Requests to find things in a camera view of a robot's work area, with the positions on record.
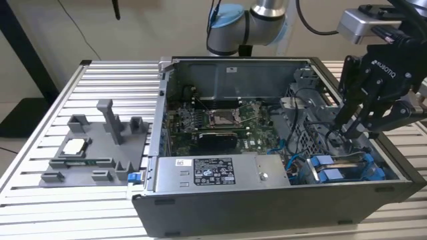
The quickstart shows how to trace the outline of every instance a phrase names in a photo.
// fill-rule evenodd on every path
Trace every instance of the white wall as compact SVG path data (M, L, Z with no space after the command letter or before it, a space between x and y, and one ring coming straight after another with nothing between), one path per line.
M0 103L37 97L41 93L0 31Z
M16 17L50 77L62 86L82 59L96 59L57 0L9 0ZM110 0L61 0L102 60L157 60L205 56L210 0L120 0L121 20ZM248 8L252 0L224 0ZM253 54L273 56L276 47Z
M224 0L249 8L254 0ZM9 0L16 17L57 86L64 86L82 59L96 59L57 0ZM157 60L160 56L204 56L210 0L120 0L121 20L110 0L61 0L102 60ZM342 10L385 0L301 0L304 16L320 31L334 30ZM288 15L294 15L292 8ZM297 17L280 56L341 60L364 46L336 36L309 33ZM276 46L256 46L254 56L274 56Z
M385 0L300 0L302 16L313 29L333 31L340 22L344 9L363 4L388 4ZM294 12L294 0L289 0L286 14L294 17L292 33L280 49L280 56L318 57L321 60L344 60L346 55L363 55L365 45L355 45L341 35L318 36L310 33Z

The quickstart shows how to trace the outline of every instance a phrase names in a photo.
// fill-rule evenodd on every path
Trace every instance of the motherboard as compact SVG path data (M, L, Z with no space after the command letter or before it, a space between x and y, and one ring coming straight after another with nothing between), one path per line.
M280 153L280 138L262 101L193 99L166 112L170 155Z

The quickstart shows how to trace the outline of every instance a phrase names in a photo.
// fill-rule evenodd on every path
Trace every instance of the metal workbench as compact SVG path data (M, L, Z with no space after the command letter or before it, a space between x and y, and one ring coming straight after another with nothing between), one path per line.
M342 62L324 62L338 78ZM146 233L126 197L138 187L38 188L40 174L68 132L72 114L102 121L98 99L113 99L122 121L153 121L158 87L157 62L94 61L80 66L49 112L0 179L0 240L137 239ZM427 130L415 123L385 133L427 178ZM282 231L204 236L189 239L427 239L427 188L403 203L383 206L360 224Z

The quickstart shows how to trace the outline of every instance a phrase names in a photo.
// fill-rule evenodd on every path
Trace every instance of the power supply label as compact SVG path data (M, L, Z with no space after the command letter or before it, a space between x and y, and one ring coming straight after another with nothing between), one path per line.
M232 158L193 159L193 184L197 186L236 184Z

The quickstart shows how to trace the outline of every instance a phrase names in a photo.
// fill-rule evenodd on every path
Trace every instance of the screw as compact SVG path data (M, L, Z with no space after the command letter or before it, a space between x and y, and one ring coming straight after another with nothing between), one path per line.
M261 172L261 173L258 174L258 179L260 179L261 181L265 181L266 178L268 178L266 173Z

